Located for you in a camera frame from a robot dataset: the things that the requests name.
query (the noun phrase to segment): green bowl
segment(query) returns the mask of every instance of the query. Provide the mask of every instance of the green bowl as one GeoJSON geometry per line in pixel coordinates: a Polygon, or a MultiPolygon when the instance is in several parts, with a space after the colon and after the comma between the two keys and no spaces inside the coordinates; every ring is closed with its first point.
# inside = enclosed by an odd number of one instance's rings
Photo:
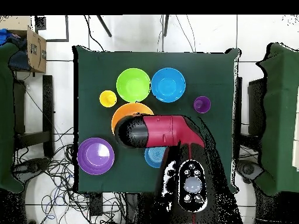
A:
{"type": "Polygon", "coordinates": [[[126,69],[116,81],[116,90],[127,102],[140,102],[150,93],[150,77],[142,69],[126,69]]]}

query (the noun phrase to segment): cardboard box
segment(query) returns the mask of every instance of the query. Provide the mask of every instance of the cardboard box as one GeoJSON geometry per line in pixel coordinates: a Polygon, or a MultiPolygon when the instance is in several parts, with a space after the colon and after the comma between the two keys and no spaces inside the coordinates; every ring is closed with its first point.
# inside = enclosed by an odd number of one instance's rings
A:
{"type": "Polygon", "coordinates": [[[47,43],[44,38],[31,30],[30,26],[21,24],[20,21],[15,21],[13,18],[7,19],[4,23],[1,16],[0,29],[8,29],[9,32],[17,34],[21,38],[27,39],[27,55],[28,63],[31,67],[31,72],[46,73],[46,56],[47,56],[47,43]]]}

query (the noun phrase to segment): table leg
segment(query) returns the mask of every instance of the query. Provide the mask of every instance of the table leg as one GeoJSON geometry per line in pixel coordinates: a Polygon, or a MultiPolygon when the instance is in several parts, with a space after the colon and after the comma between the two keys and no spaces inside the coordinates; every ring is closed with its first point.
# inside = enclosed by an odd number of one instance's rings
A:
{"type": "Polygon", "coordinates": [[[108,27],[106,26],[105,22],[103,21],[103,19],[100,17],[100,15],[97,15],[100,23],[102,24],[102,26],[104,27],[106,33],[108,34],[109,37],[112,37],[111,32],[109,31],[108,27]]]}
{"type": "Polygon", "coordinates": [[[166,15],[165,16],[164,37],[166,37],[166,35],[167,35],[168,19],[169,19],[169,15],[166,15]]]}

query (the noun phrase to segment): blue object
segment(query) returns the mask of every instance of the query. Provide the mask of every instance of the blue object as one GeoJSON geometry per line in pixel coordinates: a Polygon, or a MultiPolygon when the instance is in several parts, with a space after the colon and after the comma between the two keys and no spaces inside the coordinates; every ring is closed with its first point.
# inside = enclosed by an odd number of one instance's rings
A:
{"type": "Polygon", "coordinates": [[[156,169],[160,168],[166,148],[167,147],[146,148],[144,157],[147,164],[156,169]]]}
{"type": "Polygon", "coordinates": [[[151,88],[153,95],[162,102],[175,102],[185,92],[186,82],[182,73],[177,69],[164,68],[152,77],[151,88]]]}
{"type": "Polygon", "coordinates": [[[10,37],[12,34],[9,33],[6,29],[0,29],[0,45],[6,42],[6,39],[10,37]]]}

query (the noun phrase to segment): orange plate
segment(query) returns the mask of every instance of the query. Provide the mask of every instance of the orange plate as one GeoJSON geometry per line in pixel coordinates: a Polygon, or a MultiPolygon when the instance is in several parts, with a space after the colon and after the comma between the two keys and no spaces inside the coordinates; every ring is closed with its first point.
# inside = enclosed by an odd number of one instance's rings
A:
{"type": "Polygon", "coordinates": [[[144,104],[141,104],[141,103],[127,103],[125,105],[122,105],[113,114],[113,117],[112,117],[112,120],[111,120],[112,133],[114,134],[115,125],[123,117],[134,115],[134,114],[137,114],[137,113],[145,113],[145,114],[154,115],[154,113],[152,112],[152,110],[148,106],[146,106],[144,104]]]}

